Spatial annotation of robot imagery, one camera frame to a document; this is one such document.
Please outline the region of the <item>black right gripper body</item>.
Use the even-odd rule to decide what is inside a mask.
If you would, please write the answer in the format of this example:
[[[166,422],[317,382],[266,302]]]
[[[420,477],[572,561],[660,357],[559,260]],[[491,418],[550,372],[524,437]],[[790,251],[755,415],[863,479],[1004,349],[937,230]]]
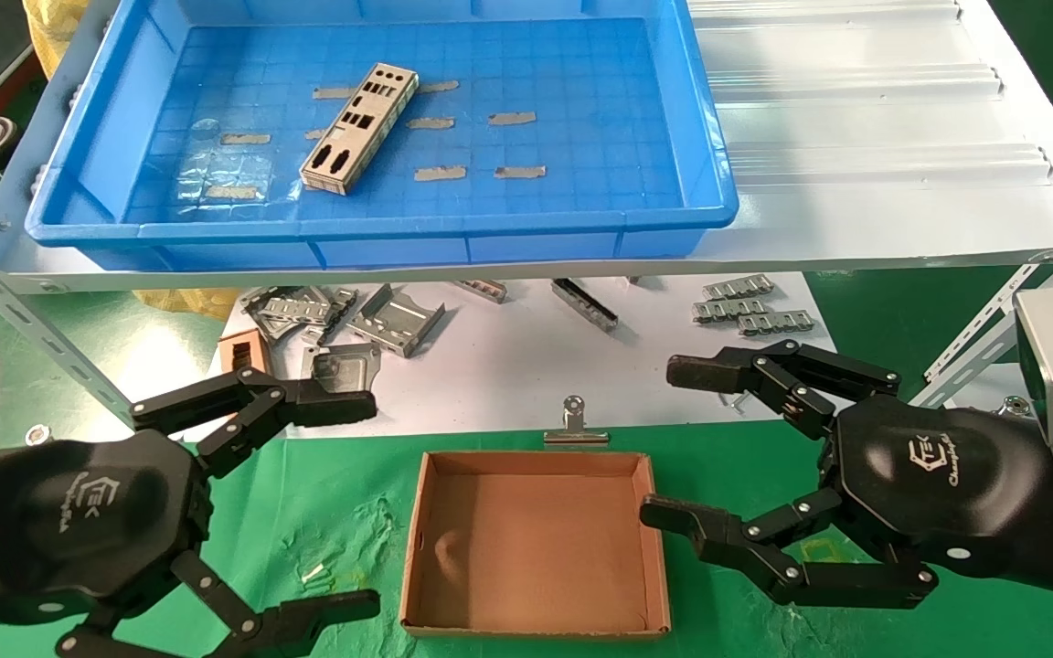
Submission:
[[[1031,420],[876,395],[835,417],[824,454],[871,557],[1053,591],[1053,454]]]

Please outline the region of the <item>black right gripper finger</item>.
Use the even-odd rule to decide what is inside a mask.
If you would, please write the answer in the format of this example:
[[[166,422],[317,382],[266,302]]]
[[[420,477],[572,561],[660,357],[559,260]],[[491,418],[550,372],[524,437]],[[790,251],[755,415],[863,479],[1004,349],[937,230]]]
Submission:
[[[667,363],[673,387],[713,393],[751,393],[810,439],[830,437],[836,408],[824,393],[848,401],[896,396],[898,372],[873,366],[797,340],[764,348],[719,350],[711,357],[673,355]]]
[[[797,607],[911,610],[939,586],[918,559],[886,547],[874,563],[798,561],[786,547],[839,525],[851,504],[820,488],[746,521],[711,505],[648,494],[639,519],[649,529],[688,538],[698,561],[740,572],[773,603]]]

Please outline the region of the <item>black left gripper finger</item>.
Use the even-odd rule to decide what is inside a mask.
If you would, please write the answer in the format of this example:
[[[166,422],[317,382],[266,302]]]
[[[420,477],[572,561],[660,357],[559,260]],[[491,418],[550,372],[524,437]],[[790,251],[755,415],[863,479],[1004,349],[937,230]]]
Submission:
[[[134,428],[159,430],[165,436],[222,420],[197,445],[197,461],[212,478],[227,476],[289,426],[355,424],[377,413],[375,396],[367,390],[334,393],[311,378],[277,379],[252,367],[200,380],[131,407]]]
[[[222,621],[229,633],[208,657],[307,657],[329,626],[364,621],[380,612],[380,596],[360,589],[310,599],[286,600],[255,612],[237,592],[210,569],[196,551],[184,551],[170,562],[173,578],[187,586]],[[58,657],[172,657],[152,647],[113,637],[122,613],[92,610],[56,645]]]

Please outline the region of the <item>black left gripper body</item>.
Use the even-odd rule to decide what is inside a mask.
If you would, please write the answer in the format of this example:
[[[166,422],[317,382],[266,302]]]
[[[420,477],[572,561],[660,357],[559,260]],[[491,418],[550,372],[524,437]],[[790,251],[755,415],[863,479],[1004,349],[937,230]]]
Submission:
[[[151,430],[0,450],[0,624],[142,615],[179,587],[172,562],[212,511],[196,458]]]

